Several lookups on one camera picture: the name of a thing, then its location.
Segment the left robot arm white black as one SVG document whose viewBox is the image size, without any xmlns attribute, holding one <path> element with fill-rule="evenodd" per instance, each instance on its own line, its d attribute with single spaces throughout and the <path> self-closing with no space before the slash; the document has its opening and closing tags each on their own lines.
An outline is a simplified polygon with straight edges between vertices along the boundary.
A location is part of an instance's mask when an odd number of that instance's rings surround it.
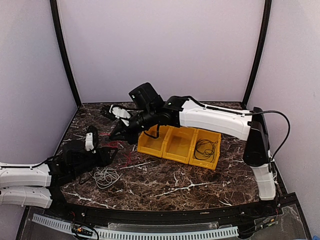
<svg viewBox="0 0 320 240">
<path fill-rule="evenodd" d="M 62 153 L 48 157 L 36 164 L 0 165 L 1 205 L 35 206 L 51 208 L 60 218 L 67 218 L 70 206 L 54 194 L 59 188 L 96 167 L 110 165 L 116 147 L 89 147 L 81 140 L 72 140 L 62 148 Z"/>
</svg>

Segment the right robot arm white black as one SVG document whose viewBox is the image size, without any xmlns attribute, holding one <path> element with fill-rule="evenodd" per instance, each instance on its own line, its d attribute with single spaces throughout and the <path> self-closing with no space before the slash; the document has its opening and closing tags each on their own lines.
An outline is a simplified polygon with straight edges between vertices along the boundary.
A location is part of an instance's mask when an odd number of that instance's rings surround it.
<svg viewBox="0 0 320 240">
<path fill-rule="evenodd" d="M 226 134 L 245 141 L 244 162 L 253 171 L 260 202 L 255 213 L 266 217 L 275 208 L 276 183 L 272 172 L 275 155 L 270 151 L 269 135 L 264 118 L 268 111 L 255 107 L 252 111 L 235 110 L 201 103 L 192 96 L 172 96 L 167 101 L 149 83 L 133 89 L 129 96 L 135 108 L 112 104 L 102 111 L 118 120 L 111 140 L 138 142 L 139 134 L 153 126 L 196 128 Z"/>
</svg>

